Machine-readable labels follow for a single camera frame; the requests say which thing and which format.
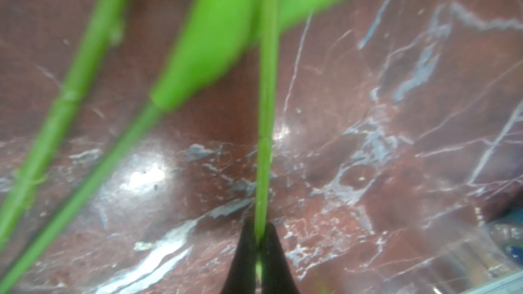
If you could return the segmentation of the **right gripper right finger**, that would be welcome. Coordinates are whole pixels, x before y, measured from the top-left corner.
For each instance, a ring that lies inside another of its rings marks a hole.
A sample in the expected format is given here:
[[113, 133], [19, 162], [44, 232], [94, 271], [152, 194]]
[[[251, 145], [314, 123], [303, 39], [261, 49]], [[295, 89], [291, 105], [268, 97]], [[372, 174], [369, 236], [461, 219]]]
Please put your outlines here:
[[285, 253], [281, 246], [276, 227], [267, 223], [260, 242], [261, 292], [263, 294], [299, 294]]

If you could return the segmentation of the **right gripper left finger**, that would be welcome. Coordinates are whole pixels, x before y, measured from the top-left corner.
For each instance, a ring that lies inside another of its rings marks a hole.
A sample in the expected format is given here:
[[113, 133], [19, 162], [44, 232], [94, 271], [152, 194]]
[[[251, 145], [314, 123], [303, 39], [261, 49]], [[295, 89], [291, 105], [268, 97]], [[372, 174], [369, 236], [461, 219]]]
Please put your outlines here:
[[253, 294], [256, 292], [258, 244], [254, 222], [245, 223], [221, 294]]

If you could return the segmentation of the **orange rose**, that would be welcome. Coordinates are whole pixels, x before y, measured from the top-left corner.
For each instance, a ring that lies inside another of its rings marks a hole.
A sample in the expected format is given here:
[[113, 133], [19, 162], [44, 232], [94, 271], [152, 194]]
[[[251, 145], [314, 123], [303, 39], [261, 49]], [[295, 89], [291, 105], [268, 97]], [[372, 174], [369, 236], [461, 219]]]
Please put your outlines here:
[[75, 57], [14, 183], [1, 207], [1, 246], [5, 246], [20, 215], [31, 207], [35, 192], [70, 124], [90, 90], [95, 73], [110, 46], [123, 36], [123, 12], [128, 0], [97, 0]]
[[159, 111], [177, 109], [226, 74], [249, 46], [259, 45], [255, 246], [261, 244], [266, 232], [280, 35], [338, 1], [194, 0], [182, 33], [149, 94], [151, 104]]

